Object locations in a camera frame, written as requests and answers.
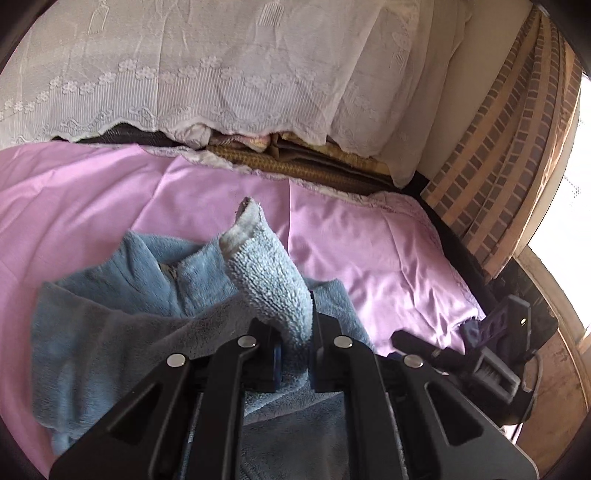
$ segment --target wooden surface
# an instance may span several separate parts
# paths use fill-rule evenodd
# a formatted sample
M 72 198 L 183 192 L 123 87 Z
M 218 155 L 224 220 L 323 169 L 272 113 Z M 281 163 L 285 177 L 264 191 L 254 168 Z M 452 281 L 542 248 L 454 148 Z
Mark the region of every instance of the wooden surface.
M 540 354 L 544 371 L 538 402 L 517 445 L 535 462 L 542 476 L 577 432 L 587 414 L 587 404 L 579 373 L 560 332 L 542 347 Z

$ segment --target metal rivet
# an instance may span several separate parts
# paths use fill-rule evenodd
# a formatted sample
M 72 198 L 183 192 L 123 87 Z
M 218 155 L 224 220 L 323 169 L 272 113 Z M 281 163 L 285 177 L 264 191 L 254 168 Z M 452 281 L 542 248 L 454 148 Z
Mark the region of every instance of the metal rivet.
M 423 366 L 423 359 L 418 355 L 407 355 L 404 357 L 404 365 L 410 368 L 420 368 Z
M 353 346 L 353 340 L 345 335 L 335 337 L 333 343 L 339 348 L 351 348 Z
M 242 348 L 252 348 L 256 345 L 256 338 L 252 335 L 243 335 L 238 339 L 238 345 Z
M 182 353 L 173 353 L 166 359 L 166 363 L 169 367 L 177 368 L 182 367 L 187 358 Z

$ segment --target folded fabric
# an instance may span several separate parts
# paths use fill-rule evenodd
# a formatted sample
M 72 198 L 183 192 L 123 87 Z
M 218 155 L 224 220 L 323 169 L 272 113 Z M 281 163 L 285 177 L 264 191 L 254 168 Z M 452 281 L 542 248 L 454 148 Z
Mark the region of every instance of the folded fabric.
M 306 459 L 302 478 L 334 469 L 342 477 L 346 462 L 333 464 L 346 452 L 342 398 L 315 394 L 307 382 L 309 288 L 320 312 L 370 345 L 342 284 L 304 281 L 251 200 L 219 244 L 128 232 L 106 263 L 41 289 L 31 334 L 34 415 L 61 453 L 169 354 L 211 355 L 258 316 L 282 334 L 284 378 L 275 394 L 246 396 L 242 477 L 291 477 L 298 458 Z M 277 438 L 287 432 L 289 448 Z

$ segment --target fabric fold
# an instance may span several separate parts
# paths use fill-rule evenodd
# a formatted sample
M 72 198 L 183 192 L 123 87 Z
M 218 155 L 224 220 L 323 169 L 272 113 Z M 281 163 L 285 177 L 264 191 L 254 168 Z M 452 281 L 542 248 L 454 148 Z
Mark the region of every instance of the fabric fold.
M 211 355 L 258 316 L 282 334 L 284 378 L 275 394 L 246 396 L 243 459 L 251 468 L 243 478 L 283 478 L 293 462 L 256 466 L 267 456 L 301 455 L 309 462 L 300 468 L 315 478 L 346 451 L 346 431 L 335 412 L 342 398 L 315 394 L 307 379 L 309 289 L 319 312 L 371 344 L 342 284 L 304 280 L 252 199 L 235 226 L 203 246 L 128 232 L 106 263 L 41 289 L 31 334 L 34 415 L 61 453 L 169 354 Z M 278 450 L 292 414 L 302 426 L 293 447 Z

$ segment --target blue towel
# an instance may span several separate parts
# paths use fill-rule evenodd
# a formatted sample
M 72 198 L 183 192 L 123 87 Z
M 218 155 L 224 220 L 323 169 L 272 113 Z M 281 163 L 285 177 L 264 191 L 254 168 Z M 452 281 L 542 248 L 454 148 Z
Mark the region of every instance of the blue towel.
M 342 395 L 307 377 L 311 301 L 371 345 L 341 282 L 304 280 L 253 201 L 207 245 L 128 232 L 106 263 L 43 285 L 33 318 L 33 413 L 64 452 L 173 352 L 211 355 L 258 316 L 285 345 L 275 394 L 247 394 L 241 477 L 348 476 Z

